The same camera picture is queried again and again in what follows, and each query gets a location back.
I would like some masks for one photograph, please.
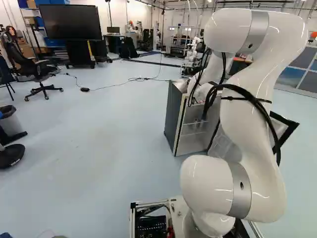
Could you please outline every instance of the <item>television screen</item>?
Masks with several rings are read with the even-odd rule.
[[[39,5],[50,39],[101,40],[98,8],[94,5]]]

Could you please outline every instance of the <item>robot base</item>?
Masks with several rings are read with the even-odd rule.
[[[192,216],[189,211],[189,207],[184,201],[182,196],[172,197],[168,200],[152,202],[152,203],[141,203],[133,202],[131,203],[130,209],[130,238],[140,238],[144,237],[144,234],[141,235],[138,232],[139,221],[142,216],[146,216],[151,212],[158,211],[158,209],[165,207],[166,212],[166,226],[162,226],[162,229],[165,231],[160,231],[161,236],[158,236],[157,230],[155,231],[155,236],[149,235],[149,237],[162,237],[162,238],[208,238],[205,234],[198,230],[196,227]],[[162,224],[162,216],[157,216],[159,224]],[[223,238],[250,238],[244,224],[241,220],[236,219],[234,228],[226,234]],[[256,224],[249,222],[251,229],[253,230],[257,238],[263,238]],[[153,225],[153,228],[147,227],[146,230],[155,230],[158,226]]]

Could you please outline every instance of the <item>blue floor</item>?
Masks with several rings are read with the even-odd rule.
[[[156,76],[159,66],[117,60],[63,72],[94,89]],[[179,68],[167,66],[158,77],[178,78]],[[52,230],[68,238],[126,238],[130,202],[181,193],[179,168],[185,157],[174,158],[163,135],[168,83],[130,82],[89,93],[66,75],[44,84],[52,83],[64,92],[49,91],[48,101],[38,94],[29,102],[24,96],[38,85],[12,84],[13,104],[29,135],[19,140],[26,146],[23,160],[0,172],[0,233],[37,238]],[[7,104],[12,101],[2,88],[0,105]],[[267,238],[313,234],[316,108],[317,99],[275,90],[273,110],[301,125],[282,148],[287,212],[274,224],[260,225]]]

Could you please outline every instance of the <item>black wire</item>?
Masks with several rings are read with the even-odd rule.
[[[207,48],[207,49],[204,51],[204,53],[203,53],[202,61],[201,61],[201,63],[200,63],[201,71],[199,72],[198,78],[196,78],[196,82],[195,82],[195,84],[194,84],[194,87],[193,87],[192,91],[191,91],[190,94],[189,94],[189,100],[188,100],[188,104],[187,104],[188,107],[191,107],[191,106],[195,103],[195,100],[196,100],[196,99],[194,98],[194,93],[195,93],[195,90],[196,90],[196,88],[197,88],[197,86],[198,86],[198,84],[199,84],[199,81],[200,81],[200,79],[201,79],[201,77],[202,77],[203,71],[204,71],[204,69],[206,68],[206,64],[207,64],[207,59],[206,59],[205,62],[204,62],[204,65],[203,65],[203,59],[204,59],[205,54],[206,54],[207,52],[209,53],[209,51],[210,51],[210,49]]]
[[[275,148],[276,148],[276,162],[277,162],[277,165],[279,166],[280,161],[281,161],[281,148],[280,148],[279,140],[278,140],[275,128],[272,124],[271,118],[269,117],[264,106],[249,91],[247,91],[246,89],[241,88],[239,86],[233,85],[233,84],[216,85],[210,90],[210,92],[212,94],[215,94],[218,90],[222,90],[223,88],[233,90],[233,91],[239,93],[240,95],[244,96],[247,99],[247,101],[249,101],[261,113],[261,115],[263,116],[263,118],[267,122],[267,125],[272,133],[274,143],[275,143]]]
[[[143,77],[134,77],[134,78],[129,78],[128,81],[124,82],[124,83],[119,83],[119,84],[114,84],[114,85],[109,85],[109,86],[105,86],[105,87],[100,87],[100,88],[95,88],[95,89],[90,89],[90,91],[96,91],[96,90],[100,90],[100,89],[104,89],[104,88],[110,88],[110,87],[115,87],[115,86],[121,86],[121,85],[124,85],[126,83],[130,83],[130,82],[143,82],[143,81],[147,81],[147,80],[154,80],[154,81],[164,81],[164,82],[168,82],[169,80],[159,80],[159,79],[156,79],[159,74],[160,74],[160,70],[162,68],[162,52],[160,53],[160,63],[159,63],[159,71],[158,71],[158,74],[155,76],[155,77],[152,77],[152,78],[143,78]],[[68,76],[71,76],[71,77],[74,77],[76,79],[76,86],[79,87],[79,88],[83,88],[83,86],[80,86],[78,84],[78,78],[75,76],[75,75],[71,75],[69,73],[62,73],[63,75],[68,75]]]
[[[224,82],[224,78],[226,76],[226,54],[224,52],[221,52],[221,56],[222,56],[222,76],[221,76],[221,79],[219,81],[219,84],[222,84]],[[212,90],[210,90],[207,93],[205,104],[204,104],[204,112],[203,112],[203,116],[202,116],[203,120],[206,120],[207,111],[213,105],[216,97],[217,97],[217,94],[214,94]]]
[[[217,125],[216,125],[215,129],[213,130],[212,137],[211,137],[210,142],[209,142],[208,147],[207,147],[207,153],[208,153],[209,149],[211,148],[213,139],[215,138],[215,136],[216,136],[216,134],[218,132],[219,125],[220,125],[220,118],[218,119]]]

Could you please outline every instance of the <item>gray trash bin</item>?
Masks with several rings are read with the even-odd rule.
[[[23,132],[20,121],[16,115],[16,108],[13,105],[0,107],[3,116],[0,119],[0,126],[8,136]]]

